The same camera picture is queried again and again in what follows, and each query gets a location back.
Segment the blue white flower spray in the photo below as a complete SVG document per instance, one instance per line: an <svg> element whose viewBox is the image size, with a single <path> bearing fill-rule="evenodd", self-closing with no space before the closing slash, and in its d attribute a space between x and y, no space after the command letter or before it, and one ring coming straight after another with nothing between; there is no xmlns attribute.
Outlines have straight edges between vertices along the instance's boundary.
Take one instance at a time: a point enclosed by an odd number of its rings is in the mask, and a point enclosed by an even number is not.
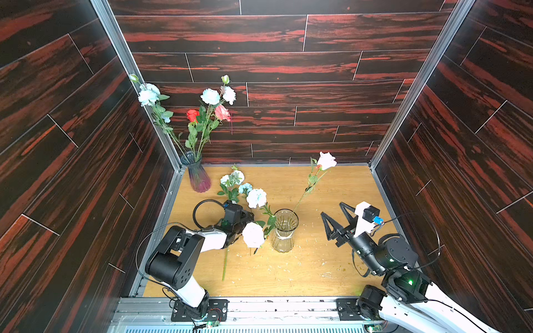
<svg viewBox="0 0 533 333"><path fill-rule="evenodd" d="M221 178L220 186L222 190L218 193L219 195L227 196L226 201L232 201L235 204L235 211L224 211L224 218L219 222L219 226L227 234L226 242L224 244L226 255L224 258L222 280L225 280L226 277L229 246L238 240L235 238L233 225L240 216L240 212L252 212L251 209L246 209L244 206L239 204L241 195L248 194L248 192L251 190L251 186L248 183L244 183L244 173L242 171L240 171L236 166L233 166L232 170L233 171L231 173Z"/></svg>

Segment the clear glass vase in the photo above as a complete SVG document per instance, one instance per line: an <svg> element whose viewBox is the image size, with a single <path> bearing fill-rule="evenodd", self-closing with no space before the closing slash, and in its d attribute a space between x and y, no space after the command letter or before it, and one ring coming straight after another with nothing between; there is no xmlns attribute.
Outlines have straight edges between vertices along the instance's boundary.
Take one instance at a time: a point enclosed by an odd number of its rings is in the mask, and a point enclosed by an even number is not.
<svg viewBox="0 0 533 333"><path fill-rule="evenodd" d="M279 253L288 253L294 248L294 233L299 225L297 214L289 209L275 213L275 228L272 232L271 245Z"/></svg>

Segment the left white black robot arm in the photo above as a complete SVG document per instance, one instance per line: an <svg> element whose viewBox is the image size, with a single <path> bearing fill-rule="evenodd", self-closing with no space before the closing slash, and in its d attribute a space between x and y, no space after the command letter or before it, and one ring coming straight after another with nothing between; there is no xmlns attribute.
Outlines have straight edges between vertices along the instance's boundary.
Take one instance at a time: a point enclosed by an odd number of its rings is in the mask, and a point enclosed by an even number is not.
<svg viewBox="0 0 533 333"><path fill-rule="evenodd" d="M208 292L194 279L199 256L207 251L228 248L245 227L255 221L252 212L226 201L219 204L224 216L215 225L197 231L172 226L148 257L144 270L158 284L175 293L183 305L198 311L209 299Z"/></svg>

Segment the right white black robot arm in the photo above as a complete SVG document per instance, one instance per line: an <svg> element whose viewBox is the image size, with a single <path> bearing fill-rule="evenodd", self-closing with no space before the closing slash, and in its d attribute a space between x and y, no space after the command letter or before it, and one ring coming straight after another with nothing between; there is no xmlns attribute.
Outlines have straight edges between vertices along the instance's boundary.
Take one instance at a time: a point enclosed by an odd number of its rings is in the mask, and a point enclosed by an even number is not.
<svg viewBox="0 0 533 333"><path fill-rule="evenodd" d="M362 277L381 277L380 287L367 285L354 299L339 298L337 313L342 321L364 321L366 332L377 332L374 321L395 324L411 332L495 332L448 297L417 264L418 254L399 233L373 240L387 222L380 211L363 201L356 207L340 203L348 226L325 212L321 218L326 237L337 246L348 244L353 258L367 267Z"/></svg>

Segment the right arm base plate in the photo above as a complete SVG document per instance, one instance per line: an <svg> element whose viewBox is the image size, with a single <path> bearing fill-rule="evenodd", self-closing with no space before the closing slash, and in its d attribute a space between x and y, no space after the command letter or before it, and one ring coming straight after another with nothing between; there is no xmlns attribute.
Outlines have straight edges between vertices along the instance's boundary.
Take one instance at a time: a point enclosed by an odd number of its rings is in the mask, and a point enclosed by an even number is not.
<svg viewBox="0 0 533 333"><path fill-rule="evenodd" d="M338 298L335 303L340 321L370 321L376 317L367 298Z"/></svg>

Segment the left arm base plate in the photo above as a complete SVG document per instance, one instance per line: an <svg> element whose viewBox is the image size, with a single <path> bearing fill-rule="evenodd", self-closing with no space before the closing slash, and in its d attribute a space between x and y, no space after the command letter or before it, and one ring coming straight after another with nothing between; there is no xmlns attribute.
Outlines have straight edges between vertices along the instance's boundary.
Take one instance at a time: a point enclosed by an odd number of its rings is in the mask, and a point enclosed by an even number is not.
<svg viewBox="0 0 533 333"><path fill-rule="evenodd" d="M225 322L228 316L228 304L229 300L227 299L209 298L202 301L198 307L191 307L178 300L173 306L171 322Z"/></svg>

